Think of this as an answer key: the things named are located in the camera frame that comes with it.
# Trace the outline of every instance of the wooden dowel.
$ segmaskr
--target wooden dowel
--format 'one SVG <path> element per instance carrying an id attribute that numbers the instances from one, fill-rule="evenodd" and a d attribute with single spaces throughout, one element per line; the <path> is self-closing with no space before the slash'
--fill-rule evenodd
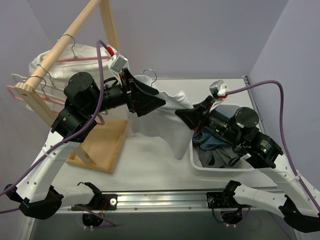
<path id="1" fill-rule="evenodd" d="M 99 8 L 106 37 L 108 39 L 108 44 L 114 47 L 117 51 L 120 51 L 120 44 L 116 31 L 114 16 L 110 5 L 110 0 L 102 0 Z"/>
<path id="2" fill-rule="evenodd" d="M 69 34 L 73 37 L 76 36 L 80 28 L 84 25 L 87 18 L 91 15 L 91 13 L 95 10 L 101 0 L 90 0 L 90 2 L 85 6 L 82 12 L 78 15 L 78 17 L 73 21 L 70 27 L 65 31 L 64 34 Z M 48 55 L 43 59 L 41 65 L 49 71 L 52 66 L 56 63 L 60 55 L 68 46 L 69 42 L 72 41 L 72 37 L 68 35 L 62 36 L 57 43 L 53 46 Z M 44 71 L 40 66 L 38 66 L 31 75 L 38 75 L 40 77 L 45 77 L 46 71 Z M 36 89 L 41 82 L 41 78 L 39 77 L 30 77 L 25 83 Z"/>

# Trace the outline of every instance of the pink hanger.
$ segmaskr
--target pink hanger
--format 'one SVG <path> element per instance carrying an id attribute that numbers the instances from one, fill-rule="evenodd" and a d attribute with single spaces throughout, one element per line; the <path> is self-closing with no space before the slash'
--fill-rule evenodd
<path id="1" fill-rule="evenodd" d="M 79 61 L 90 61 L 90 60 L 98 60 L 98 57 L 96 56 L 83 56 L 83 57 L 77 57 L 74 51 L 74 46 L 76 44 L 76 40 L 73 36 L 71 36 L 70 34 L 62 34 L 62 36 L 69 36 L 73 39 L 73 45 L 71 46 L 71 51 L 73 52 L 74 57 L 70 57 L 70 58 L 63 58 L 63 59 L 58 59 L 56 62 L 57 63 L 66 63 L 66 62 L 79 62 Z M 109 56 L 102 56 L 101 59 L 110 59 Z"/>
<path id="2" fill-rule="evenodd" d="M 5 86 L 5 88 L 8 90 L 9 94 L 10 94 L 13 98 L 17 99 L 18 101 L 25 102 L 25 100 L 23 100 L 21 97 L 16 96 L 16 95 L 12 92 L 12 89 L 15 88 L 14 86 L 7 85 L 7 86 Z M 58 104 L 58 105 L 61 105 L 61 106 L 64 106 L 64 105 L 65 105 L 64 102 L 51 99 L 51 98 L 48 97 L 48 96 L 40 96 L 40 98 L 42 98 L 43 100 L 45 100 L 45 101 L 47 101 L 47 102 L 53 103 L 53 104 Z M 55 114 L 59 114 L 59 111 L 54 110 L 54 109 L 51 109 L 51 110 L 52 110 L 52 112 L 54 112 Z M 105 124 L 105 121 L 104 121 L 103 117 L 102 117 L 100 114 L 98 114 L 97 117 L 98 117 L 99 120 L 100 120 L 100 122 L 97 122 L 97 124 L 98 124 L 98 125 L 104 125 L 104 124 Z"/>
<path id="3" fill-rule="evenodd" d="M 110 59 L 109 56 L 102 56 L 101 59 Z M 58 59 L 56 62 L 57 63 L 66 63 L 66 62 L 78 62 L 78 61 L 90 61 L 90 60 L 98 60 L 96 56 L 84 56 L 84 57 L 70 57 L 70 58 L 63 58 L 63 59 Z"/>

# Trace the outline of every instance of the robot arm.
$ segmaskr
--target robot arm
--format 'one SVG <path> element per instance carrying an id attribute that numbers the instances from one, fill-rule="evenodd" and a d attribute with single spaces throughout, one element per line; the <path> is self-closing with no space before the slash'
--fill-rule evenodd
<path id="1" fill-rule="evenodd" d="M 241 107 L 231 118 L 213 109 L 215 103 L 221 100 L 222 86 L 223 82 L 215 82 L 210 86 L 212 96 L 208 96 L 193 109 L 177 110 L 175 114 L 191 130 L 197 132 L 207 128 L 214 137 L 232 145 L 237 154 L 284 191 L 284 194 L 270 193 L 230 181 L 222 192 L 223 200 L 227 204 L 251 205 L 277 214 L 301 232 L 320 231 L 320 213 L 300 179 L 317 203 L 320 192 L 300 174 L 295 176 L 280 146 L 256 127 L 259 117 L 253 109 Z"/>
<path id="2" fill-rule="evenodd" d="M 115 57 L 116 66 L 118 59 L 119 56 Z M 166 101 L 156 96 L 159 94 L 158 90 L 135 79 L 127 68 L 123 68 L 117 77 L 109 78 L 104 83 L 100 112 L 126 104 L 130 112 L 140 117 L 166 104 Z M 100 90 L 89 73 L 79 72 L 70 78 L 63 92 L 67 96 L 64 109 L 53 122 L 48 138 L 34 163 L 44 154 L 45 160 L 6 193 L 11 200 L 20 203 L 19 209 L 28 217 L 44 220 L 62 207 L 82 204 L 94 209 L 102 202 L 102 193 L 90 182 L 73 187 L 51 185 L 69 155 L 80 146 L 97 124 L 93 121 L 82 134 L 46 154 L 52 146 L 73 136 L 88 122 L 97 106 Z"/>

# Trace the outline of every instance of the cable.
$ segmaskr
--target cable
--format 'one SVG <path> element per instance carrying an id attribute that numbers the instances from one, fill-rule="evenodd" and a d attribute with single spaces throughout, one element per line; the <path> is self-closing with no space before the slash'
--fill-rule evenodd
<path id="1" fill-rule="evenodd" d="M 228 215 L 228 214 L 235 214 L 235 213 L 239 212 L 240 210 L 242 210 L 242 207 L 239 208 L 239 209 L 236 210 L 236 211 L 233 211 L 233 212 L 232 212 L 232 211 L 224 212 L 224 213 L 221 214 L 221 218 L 224 219 L 224 216 L 226 216 L 226 215 Z M 246 211 L 245 215 L 242 214 L 242 215 L 243 215 L 242 219 L 241 219 L 239 222 L 237 222 L 236 224 L 234 224 L 234 225 L 238 225 L 239 223 L 241 223 L 241 222 L 248 216 L 250 210 L 251 210 L 251 206 L 249 206 L 249 208 L 248 208 L 248 210 Z"/>
<path id="2" fill-rule="evenodd" d="M 240 93 L 242 91 L 246 91 L 261 85 L 265 85 L 265 84 L 276 84 L 279 87 L 280 90 L 280 113 L 279 113 L 279 125 L 280 125 L 280 135 L 281 135 L 281 140 L 282 140 L 282 144 L 283 144 L 283 148 L 285 151 L 285 154 L 288 158 L 289 161 L 289 165 L 292 168 L 292 171 L 294 173 L 295 176 L 298 176 L 298 172 L 295 168 L 294 162 L 292 161 L 291 155 L 289 153 L 289 149 L 286 143 L 286 139 L 285 139 L 285 133 L 284 133 L 284 123 L 283 123 L 283 118 L 284 118 L 284 101 L 285 101 L 285 95 L 284 95 L 284 89 L 281 85 L 280 82 L 275 81 L 275 80 L 267 80 L 267 81 L 261 81 L 252 85 L 248 85 L 242 88 L 239 88 L 237 90 L 233 90 L 233 91 L 228 91 L 226 92 L 226 95 L 231 95 L 231 94 L 237 94 Z M 314 198 L 314 196 L 312 195 L 312 193 L 309 191 L 307 185 L 305 184 L 305 182 L 302 180 L 301 177 L 299 177 L 299 182 L 302 185 L 303 189 L 305 190 L 305 192 L 307 193 L 307 195 L 309 196 L 309 198 L 311 199 L 311 201 L 313 202 L 313 204 L 315 205 L 316 209 L 319 211 L 318 216 L 320 217 L 320 205 L 317 203 L 316 199 Z"/>
<path id="3" fill-rule="evenodd" d="M 272 213 L 269 212 L 269 214 L 271 215 L 271 217 L 273 218 L 273 220 L 276 222 L 276 224 L 278 224 L 278 226 L 281 228 L 282 232 L 288 237 L 288 239 L 290 240 L 294 240 L 293 237 L 291 236 L 291 234 L 289 233 L 289 231 L 287 229 L 285 229 L 279 222 L 279 220 L 276 218 L 276 216 Z"/>
<path id="4" fill-rule="evenodd" d="M 107 209 L 108 204 L 106 201 L 103 201 L 103 202 L 104 202 L 104 207 L 102 208 L 101 213 L 103 214 L 103 216 L 105 216 L 104 211 Z"/>
<path id="5" fill-rule="evenodd" d="M 240 156 L 236 156 L 234 158 L 231 158 L 230 161 L 228 162 L 229 167 L 235 166 L 240 160 Z"/>
<path id="6" fill-rule="evenodd" d="M 105 222 L 103 221 L 101 223 L 100 226 L 92 226 L 92 225 L 84 225 L 84 222 L 83 222 L 83 216 L 79 216 L 79 218 L 76 220 L 76 223 L 82 228 L 82 229 L 89 229 L 89 230 L 94 230 L 94 229 L 106 229 L 106 228 L 115 228 L 114 226 L 110 225 L 109 223 L 107 224 L 104 224 Z"/>
<path id="7" fill-rule="evenodd" d="M 105 125 L 106 124 L 104 118 L 100 114 L 98 114 L 97 117 L 100 120 L 100 122 L 97 122 L 98 125 Z"/>
<path id="8" fill-rule="evenodd" d="M 13 183 L 11 186 L 9 186 L 7 189 L 4 191 L 0 192 L 0 197 L 14 189 L 36 166 L 38 166 L 44 159 L 46 159 L 47 155 L 49 155 L 52 151 L 60 147 L 62 144 L 66 144 L 70 140 L 74 139 L 75 137 L 79 136 L 82 134 L 94 121 L 96 116 L 99 113 L 99 110 L 102 105 L 103 97 L 104 97 L 104 70 L 103 70 L 103 65 L 102 65 L 102 58 L 101 58 L 101 52 L 100 52 L 100 44 L 107 49 L 107 45 L 102 42 L 101 40 L 98 40 L 96 42 L 96 53 L 97 53 L 97 59 L 98 59 L 98 65 L 99 65 L 99 74 L 100 74 L 100 92 L 99 92 L 99 99 L 98 103 L 96 105 L 95 111 L 92 115 L 92 117 L 89 119 L 89 121 L 81 128 L 79 131 L 76 133 L 72 134 L 69 137 L 66 137 L 62 141 L 58 142 L 54 146 L 52 146 L 44 155 L 42 155 L 32 166 L 21 176 L 18 178 L 18 180 Z"/>
<path id="9" fill-rule="evenodd" d="M 218 222 L 218 223 L 224 223 L 225 221 L 220 221 L 217 219 L 216 215 L 215 215 L 215 210 L 214 210 L 214 204 L 211 203 L 211 209 L 212 209 L 212 215 L 214 217 L 214 219 Z"/>
<path id="10" fill-rule="evenodd" d="M 214 204 L 213 204 L 213 203 L 211 203 L 211 209 L 212 209 L 212 215 L 213 215 L 214 219 L 215 219 L 218 223 L 233 224 L 233 223 L 230 223 L 228 220 L 226 220 L 226 216 L 229 215 L 229 214 L 233 214 L 233 215 L 236 214 L 237 212 L 239 212 L 240 210 L 242 210 L 242 207 L 239 208 L 239 209 L 237 209 L 236 211 L 227 211 L 227 212 L 222 213 L 222 214 L 220 215 L 222 221 L 219 220 L 219 219 L 217 219 L 217 217 L 216 217 L 216 215 L 215 215 L 215 212 L 214 212 Z M 236 224 L 234 224 L 234 225 L 238 225 L 239 223 L 241 223 L 241 222 L 248 216 L 250 210 L 251 210 L 251 206 L 249 206 L 248 210 L 246 211 L 246 214 L 242 217 L 242 219 L 241 219 L 239 222 L 237 222 Z"/>
<path id="11" fill-rule="evenodd" d="M 15 212 L 15 211 L 18 211 L 19 208 L 12 208 L 12 209 L 9 209 L 9 210 L 4 210 L 4 211 L 0 211 L 0 214 L 6 214 L 6 213 L 12 213 L 12 212 Z"/>
<path id="12" fill-rule="evenodd" d="M 236 134 L 236 138 L 235 138 L 234 144 L 232 145 L 232 151 L 234 151 L 235 153 L 237 153 L 236 147 L 240 143 L 241 135 L 242 135 L 241 131 L 238 129 L 238 133 Z"/>
<path id="13" fill-rule="evenodd" d="M 115 85 L 117 85 L 119 83 L 118 79 L 116 79 L 115 77 L 110 77 L 106 80 L 103 81 L 104 84 L 114 81 L 114 83 L 112 83 L 112 87 L 114 87 Z"/>
<path id="14" fill-rule="evenodd" d="M 88 212 L 88 213 L 96 216 L 97 218 L 100 218 L 100 219 L 106 221 L 107 223 L 111 224 L 111 226 L 108 226 L 108 227 L 113 227 L 113 228 L 114 228 L 114 227 L 117 226 L 115 223 L 113 223 L 113 222 L 110 221 L 109 219 L 106 219 L 106 218 L 104 218 L 103 216 L 100 216 L 99 214 L 97 214 L 97 213 L 95 213 L 95 212 L 93 212 L 93 211 L 91 211 L 91 210 L 89 210 L 89 209 L 87 209 L 87 208 L 85 208 L 85 207 L 83 207 L 83 206 L 81 206 L 81 205 L 75 205 L 75 207 L 77 207 L 78 209 L 81 209 L 82 211 L 86 211 L 86 212 Z"/>

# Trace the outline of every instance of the wooden clothes rack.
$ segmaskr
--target wooden clothes rack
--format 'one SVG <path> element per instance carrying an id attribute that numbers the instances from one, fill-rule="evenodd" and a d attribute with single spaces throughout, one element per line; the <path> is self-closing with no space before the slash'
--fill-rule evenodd
<path id="1" fill-rule="evenodd" d="M 106 36 L 108 39 L 108 43 L 113 46 L 117 51 L 120 50 L 118 35 L 116 32 L 116 27 L 114 23 L 113 13 L 111 10 L 110 0 L 90 0 L 86 7 L 82 10 L 82 12 L 77 16 L 77 18 L 73 21 L 73 23 L 69 26 L 69 28 L 65 31 L 65 33 L 60 37 L 60 39 L 53 46 L 48 55 L 41 62 L 41 66 L 38 66 L 34 72 L 31 74 L 26 82 L 18 82 L 14 86 L 14 90 L 17 92 L 19 96 L 30 106 L 30 108 L 38 114 L 39 117 L 42 118 L 43 121 L 46 122 L 48 126 L 51 126 L 56 119 L 56 114 L 49 108 L 49 106 L 44 102 L 43 98 L 41 98 L 36 92 L 36 88 L 41 83 L 42 79 L 47 75 L 47 71 L 49 72 L 52 66 L 57 62 L 58 58 L 61 56 L 63 51 L 66 49 L 70 41 L 73 41 L 73 38 L 76 36 L 78 31 L 84 25 L 86 20 L 92 14 L 92 12 L 99 5 L 101 19 L 103 22 L 104 30 L 106 32 Z M 110 135 L 108 132 L 114 128 L 117 128 L 116 134 Z M 93 149 L 92 151 L 96 153 L 97 151 L 106 150 L 108 145 L 114 147 L 114 152 L 111 153 L 111 160 L 117 160 L 121 145 L 124 142 L 125 135 L 128 129 L 128 121 L 127 120 L 117 120 L 115 122 L 112 120 L 110 124 L 106 123 L 106 125 L 99 126 L 99 129 L 92 132 L 85 139 L 84 143 L 74 152 L 78 158 L 75 157 L 75 154 L 72 154 L 67 161 L 72 165 L 77 165 L 83 168 L 93 169 L 100 172 L 112 173 L 114 169 L 114 161 L 102 162 L 101 159 L 93 160 L 92 154 L 86 152 L 83 145 L 87 145 L 89 149 L 92 149 L 92 145 L 88 143 L 89 140 L 93 140 L 98 138 L 97 134 L 103 132 L 103 139 L 108 140 L 111 138 L 111 142 L 104 146 L 99 146 L 99 149 Z"/>

